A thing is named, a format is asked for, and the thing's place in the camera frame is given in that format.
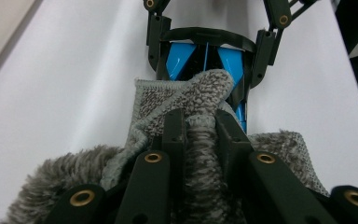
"white backdrop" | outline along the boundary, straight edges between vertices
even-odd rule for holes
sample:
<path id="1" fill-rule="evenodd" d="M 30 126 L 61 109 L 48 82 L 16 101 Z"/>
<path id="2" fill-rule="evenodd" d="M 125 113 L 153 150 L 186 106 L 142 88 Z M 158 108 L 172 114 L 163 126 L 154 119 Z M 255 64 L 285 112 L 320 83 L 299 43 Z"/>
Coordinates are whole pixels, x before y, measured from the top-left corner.
<path id="1" fill-rule="evenodd" d="M 260 0 L 172 1 L 165 15 L 253 40 L 268 28 Z M 134 80 L 154 78 L 146 21 L 141 1 L 42 3 L 0 70 L 0 217 L 45 159 L 124 145 Z M 286 29 L 249 102 L 249 133 L 302 133 L 327 189 L 358 187 L 358 89 L 329 1 Z"/>

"gray cloth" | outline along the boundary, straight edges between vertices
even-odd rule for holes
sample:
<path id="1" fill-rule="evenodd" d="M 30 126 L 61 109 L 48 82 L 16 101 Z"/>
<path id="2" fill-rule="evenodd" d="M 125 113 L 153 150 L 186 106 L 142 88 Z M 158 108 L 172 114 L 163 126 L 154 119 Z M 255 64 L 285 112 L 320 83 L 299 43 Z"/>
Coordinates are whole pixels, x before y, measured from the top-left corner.
<path id="1" fill-rule="evenodd" d="M 172 223 L 243 223 L 241 203 L 233 198 L 223 181 L 214 154 L 218 136 L 214 129 L 217 108 L 234 112 L 225 103 L 232 79 L 224 70 L 212 70 L 188 82 L 137 81 L 131 130 L 125 148 L 96 147 L 75 155 L 47 160 L 27 178 L 18 199 L 1 223 L 43 223 L 48 212 L 70 188 L 100 183 L 111 189 L 126 174 L 123 167 L 161 135 L 164 115 L 183 108 L 186 116 L 185 207 L 172 213 Z M 248 136 L 255 150 L 278 155 L 307 187 L 327 194 L 313 171 L 304 140 L 299 133 L 281 131 Z"/>

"gray terry cloth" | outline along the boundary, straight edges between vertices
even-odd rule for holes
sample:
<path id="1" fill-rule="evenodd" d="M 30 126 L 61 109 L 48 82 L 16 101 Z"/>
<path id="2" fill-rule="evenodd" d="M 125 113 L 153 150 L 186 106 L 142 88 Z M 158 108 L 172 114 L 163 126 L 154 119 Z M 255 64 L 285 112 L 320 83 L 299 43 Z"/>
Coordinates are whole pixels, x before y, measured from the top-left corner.
<path id="1" fill-rule="evenodd" d="M 123 166 L 149 146 L 152 136 L 161 135 L 164 114 L 183 108 L 186 114 L 185 207 L 172 213 L 172 223 L 243 223 L 240 202 L 222 180 L 214 150 L 218 136 L 214 129 L 217 108 L 234 117 L 224 102 L 232 79 L 224 70 L 200 73 L 187 82 L 138 80 L 131 130 L 125 148 L 96 147 L 75 155 L 47 160 L 27 178 L 18 199 L 1 223 L 43 223 L 48 212 L 70 188 L 100 183 L 111 189 L 128 174 Z M 313 171 L 310 156 L 299 133 L 261 133 L 248 136 L 255 150 L 278 155 L 307 187 L 327 195 Z"/>

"fluffy gray fabric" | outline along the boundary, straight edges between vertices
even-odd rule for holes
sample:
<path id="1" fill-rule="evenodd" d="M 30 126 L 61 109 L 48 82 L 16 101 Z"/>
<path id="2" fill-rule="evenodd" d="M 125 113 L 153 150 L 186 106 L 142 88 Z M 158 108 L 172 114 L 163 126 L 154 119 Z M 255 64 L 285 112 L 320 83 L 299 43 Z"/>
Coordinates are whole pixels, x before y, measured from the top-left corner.
<path id="1" fill-rule="evenodd" d="M 83 183 L 100 183 L 111 189 L 121 180 L 126 162 L 161 135 L 165 113 L 183 108 L 187 124 L 185 207 L 172 214 L 172 223 L 244 223 L 239 200 L 227 190 L 216 155 L 218 136 L 214 128 L 217 108 L 234 115 L 224 100 L 232 79 L 224 70 L 212 70 L 188 82 L 137 82 L 131 130 L 123 150 L 96 147 L 76 155 L 46 161 L 34 177 L 28 178 L 2 223 L 41 223 L 60 195 Z M 248 136 L 255 150 L 277 154 L 307 187 L 323 194 L 326 190 L 314 173 L 305 143 L 299 133 L 263 133 Z"/>

